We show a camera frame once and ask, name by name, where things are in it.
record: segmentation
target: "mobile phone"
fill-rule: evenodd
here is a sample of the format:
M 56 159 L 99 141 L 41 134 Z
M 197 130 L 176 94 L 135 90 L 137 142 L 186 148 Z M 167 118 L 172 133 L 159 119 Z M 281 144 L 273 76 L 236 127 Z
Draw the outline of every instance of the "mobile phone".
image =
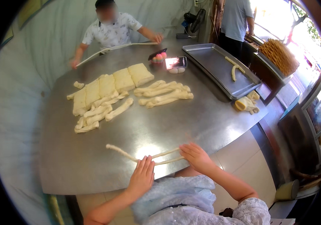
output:
M 187 57 L 173 57 L 163 60 L 163 65 L 166 70 L 174 68 L 186 68 L 187 67 Z

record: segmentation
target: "light blue lace top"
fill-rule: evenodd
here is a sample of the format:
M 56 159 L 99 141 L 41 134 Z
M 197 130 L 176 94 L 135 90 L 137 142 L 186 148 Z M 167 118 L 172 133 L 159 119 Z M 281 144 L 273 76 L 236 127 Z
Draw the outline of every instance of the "light blue lace top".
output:
M 205 176 L 162 178 L 131 207 L 135 221 L 143 225 L 197 224 L 197 225 L 263 225 L 270 224 L 266 203 L 257 198 L 242 201 L 233 212 L 233 218 L 217 216 L 212 204 L 213 181 Z M 171 205 L 184 204 L 176 208 Z

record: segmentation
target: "glass display case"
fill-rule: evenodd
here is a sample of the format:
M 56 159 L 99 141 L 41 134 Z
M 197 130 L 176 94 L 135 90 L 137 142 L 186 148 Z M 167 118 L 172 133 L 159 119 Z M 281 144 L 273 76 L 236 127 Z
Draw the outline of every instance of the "glass display case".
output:
M 278 125 L 300 172 L 311 173 L 321 165 L 321 75 L 311 91 L 281 117 Z

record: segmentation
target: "person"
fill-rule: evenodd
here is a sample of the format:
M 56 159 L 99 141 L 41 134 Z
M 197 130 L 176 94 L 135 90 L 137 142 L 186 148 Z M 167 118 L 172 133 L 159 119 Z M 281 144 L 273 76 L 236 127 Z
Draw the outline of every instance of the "person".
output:
M 163 39 L 162 34 L 154 33 L 142 26 L 128 13 L 119 13 L 114 0 L 97 0 L 95 8 L 97 20 L 88 27 L 82 43 L 76 50 L 76 55 L 70 63 L 73 69 L 77 68 L 84 51 L 94 39 L 100 43 L 101 50 L 131 43 L 130 29 L 138 31 L 152 42 L 160 43 Z
M 245 31 L 253 35 L 254 19 L 249 0 L 226 1 L 219 34 L 220 47 L 240 60 Z
M 129 186 L 112 200 L 95 207 L 84 218 L 84 225 L 108 224 L 122 209 L 131 205 L 139 224 L 269 224 L 266 203 L 245 182 L 215 165 L 198 145 L 180 146 L 180 154 L 190 167 L 174 177 L 154 181 L 154 161 L 149 155 L 139 160 Z M 213 214 L 216 196 L 214 182 L 238 201 L 232 218 Z

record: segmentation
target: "stainless steel table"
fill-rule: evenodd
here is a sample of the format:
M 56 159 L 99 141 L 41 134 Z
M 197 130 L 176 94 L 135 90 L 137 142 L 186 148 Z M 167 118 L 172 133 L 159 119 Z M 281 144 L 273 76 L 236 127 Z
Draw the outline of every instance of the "stainless steel table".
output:
M 129 46 L 97 57 L 77 70 L 60 77 L 52 90 L 41 134 L 40 175 L 44 193 L 91 194 L 127 187 L 136 163 L 105 148 L 113 144 L 136 158 L 155 155 L 180 144 L 196 142 L 212 154 L 249 130 L 266 114 L 258 101 L 260 112 L 254 115 L 239 112 L 226 95 L 191 61 L 181 74 L 170 74 L 161 65 L 151 65 L 148 56 L 168 48 L 168 56 L 184 56 L 181 47 L 196 44 L 193 40 L 166 39 L 156 46 Z M 102 120 L 100 128 L 76 134 L 79 117 L 72 114 L 73 101 L 66 96 L 77 91 L 75 81 L 90 83 L 101 74 L 111 74 L 133 64 L 144 63 L 155 79 L 177 81 L 188 85 L 194 99 L 146 109 L 138 104 L 140 97 L 130 92 L 134 104 L 110 122 Z M 125 100 L 117 102 L 113 108 Z M 175 152 L 155 162 L 179 156 Z M 187 161 L 156 166 L 160 178 L 188 166 Z

